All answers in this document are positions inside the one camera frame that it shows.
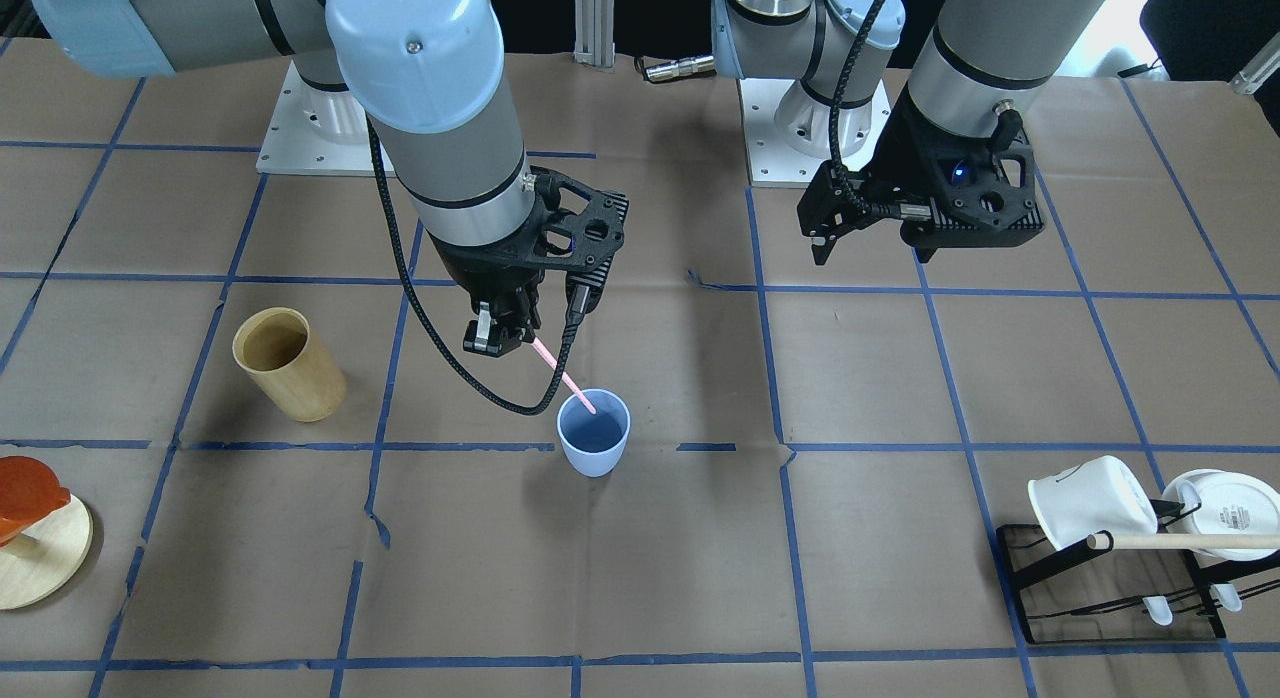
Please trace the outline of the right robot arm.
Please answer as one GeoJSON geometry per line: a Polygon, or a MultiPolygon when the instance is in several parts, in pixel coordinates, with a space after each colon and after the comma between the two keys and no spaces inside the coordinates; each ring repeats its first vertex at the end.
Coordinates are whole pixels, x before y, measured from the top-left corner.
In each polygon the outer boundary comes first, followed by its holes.
{"type": "Polygon", "coordinates": [[[623,243],[622,195],[526,155],[490,0],[32,0],[64,53],[104,78],[292,56],[346,91],[471,298],[463,347],[530,343],[547,272],[564,274],[567,333],[599,304],[623,243]]]}

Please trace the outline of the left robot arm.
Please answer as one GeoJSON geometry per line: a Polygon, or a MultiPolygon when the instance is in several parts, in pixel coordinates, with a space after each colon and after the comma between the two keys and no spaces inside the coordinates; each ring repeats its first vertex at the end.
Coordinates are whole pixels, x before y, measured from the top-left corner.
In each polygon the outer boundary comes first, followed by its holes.
{"type": "Polygon", "coordinates": [[[864,168],[845,150],[899,47],[902,0],[712,0],[716,70],[790,79],[792,143],[819,159],[799,231],[824,265],[879,222],[927,263],[1011,248],[1044,229],[1024,117],[1105,0],[945,0],[864,168]]]}

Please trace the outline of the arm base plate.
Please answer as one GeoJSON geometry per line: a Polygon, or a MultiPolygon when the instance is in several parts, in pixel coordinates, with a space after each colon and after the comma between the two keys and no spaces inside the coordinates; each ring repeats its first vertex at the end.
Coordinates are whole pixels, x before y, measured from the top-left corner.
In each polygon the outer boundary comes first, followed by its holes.
{"type": "MultiPolygon", "coordinates": [[[[808,187],[820,161],[829,158],[829,108],[796,79],[740,79],[739,93],[750,184],[808,187]]],[[[847,169],[858,172],[870,161],[890,113],[883,79],[868,102],[841,111],[838,143],[847,169]]]]}
{"type": "Polygon", "coordinates": [[[291,64],[256,169],[271,175],[371,177],[364,108],[349,92],[308,86],[291,64]]]}

